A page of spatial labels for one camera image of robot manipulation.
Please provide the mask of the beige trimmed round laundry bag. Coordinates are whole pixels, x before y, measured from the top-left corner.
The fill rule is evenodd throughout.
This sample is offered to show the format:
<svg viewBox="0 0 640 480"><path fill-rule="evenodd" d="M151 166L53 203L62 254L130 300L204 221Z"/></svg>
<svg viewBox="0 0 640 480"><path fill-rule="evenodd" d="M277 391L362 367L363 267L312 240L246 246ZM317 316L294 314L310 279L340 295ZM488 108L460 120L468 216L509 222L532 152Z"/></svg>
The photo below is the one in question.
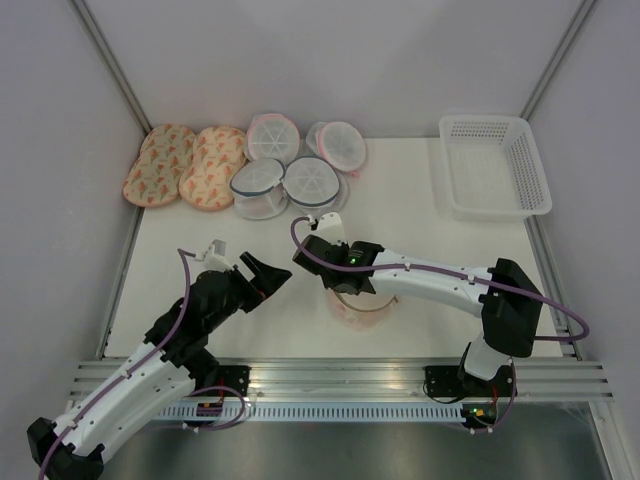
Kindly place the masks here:
<svg viewBox="0 0 640 480"><path fill-rule="evenodd" d="M369 330L385 322L399 303L395 295L350 295L334 290L327 291L326 299L332 317L355 331Z"/></svg>

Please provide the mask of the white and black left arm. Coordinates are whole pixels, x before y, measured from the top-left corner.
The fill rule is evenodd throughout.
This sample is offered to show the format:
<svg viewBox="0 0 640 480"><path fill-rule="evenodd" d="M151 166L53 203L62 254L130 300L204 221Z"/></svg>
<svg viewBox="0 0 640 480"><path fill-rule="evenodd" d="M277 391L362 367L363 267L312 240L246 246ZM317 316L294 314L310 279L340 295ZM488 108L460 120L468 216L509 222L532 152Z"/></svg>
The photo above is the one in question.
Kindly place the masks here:
<svg viewBox="0 0 640 480"><path fill-rule="evenodd" d="M194 393L206 396L218 384L210 334L238 312L250 313L291 278L248 252L252 272L235 266L186 273L185 290L159 317L119 369L75 408L27 429L41 479L97 479L116 452L164 408Z"/></svg>

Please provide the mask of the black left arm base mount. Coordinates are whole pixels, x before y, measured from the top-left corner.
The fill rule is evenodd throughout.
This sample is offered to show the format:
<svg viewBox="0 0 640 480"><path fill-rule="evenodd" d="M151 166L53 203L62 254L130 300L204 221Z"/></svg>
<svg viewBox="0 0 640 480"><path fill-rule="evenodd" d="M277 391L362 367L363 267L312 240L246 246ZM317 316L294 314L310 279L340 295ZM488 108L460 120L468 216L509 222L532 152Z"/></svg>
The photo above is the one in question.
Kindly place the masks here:
<svg viewBox="0 0 640 480"><path fill-rule="evenodd" d="M196 379L193 393L196 396L228 395L227 391L215 390L214 386L229 387L243 396L247 395L251 368L248 365L219 365Z"/></svg>

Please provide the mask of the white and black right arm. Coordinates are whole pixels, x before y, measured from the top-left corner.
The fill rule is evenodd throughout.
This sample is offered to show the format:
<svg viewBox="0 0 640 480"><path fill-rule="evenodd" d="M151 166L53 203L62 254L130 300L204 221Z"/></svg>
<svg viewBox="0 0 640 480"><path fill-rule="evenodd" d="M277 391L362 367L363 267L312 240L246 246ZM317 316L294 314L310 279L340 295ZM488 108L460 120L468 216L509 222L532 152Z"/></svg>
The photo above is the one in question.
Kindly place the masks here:
<svg viewBox="0 0 640 480"><path fill-rule="evenodd" d="M508 360L533 353L541 293L512 260L500 258L487 268L456 267L415 260L376 243L332 244L309 235L293 261L336 293L404 295L478 318L481 332L456 371L459 388L469 395L487 389Z"/></svg>

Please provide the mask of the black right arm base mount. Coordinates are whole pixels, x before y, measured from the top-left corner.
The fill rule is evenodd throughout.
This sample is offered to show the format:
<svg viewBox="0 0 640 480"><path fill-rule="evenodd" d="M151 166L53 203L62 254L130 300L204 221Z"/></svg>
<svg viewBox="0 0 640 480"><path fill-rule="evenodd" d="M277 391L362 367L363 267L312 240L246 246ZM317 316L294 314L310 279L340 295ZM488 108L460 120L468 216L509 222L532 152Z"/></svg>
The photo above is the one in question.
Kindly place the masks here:
<svg viewBox="0 0 640 480"><path fill-rule="evenodd" d="M424 375L423 393L438 403L455 403L482 389L462 366L425 366Z"/></svg>

